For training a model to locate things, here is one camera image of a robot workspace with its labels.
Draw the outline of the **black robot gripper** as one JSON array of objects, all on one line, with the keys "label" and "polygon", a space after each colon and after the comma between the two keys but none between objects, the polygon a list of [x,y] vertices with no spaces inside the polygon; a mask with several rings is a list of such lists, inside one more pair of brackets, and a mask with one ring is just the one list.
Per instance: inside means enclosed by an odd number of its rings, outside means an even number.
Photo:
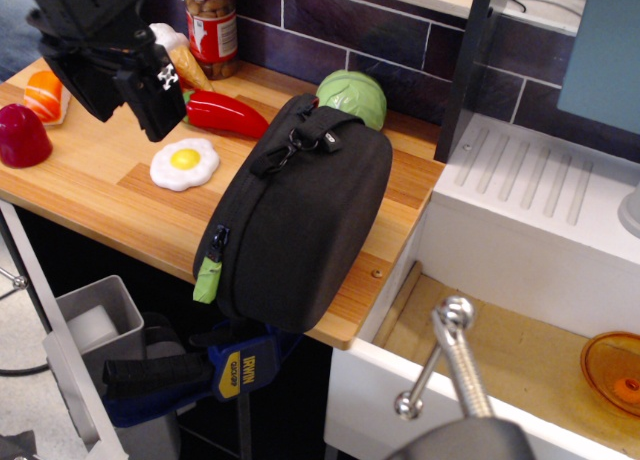
[{"label": "black robot gripper", "polygon": [[151,142],[183,120],[177,70],[141,18],[146,0],[34,1],[27,22],[44,61],[88,113],[106,122],[125,102]]}]

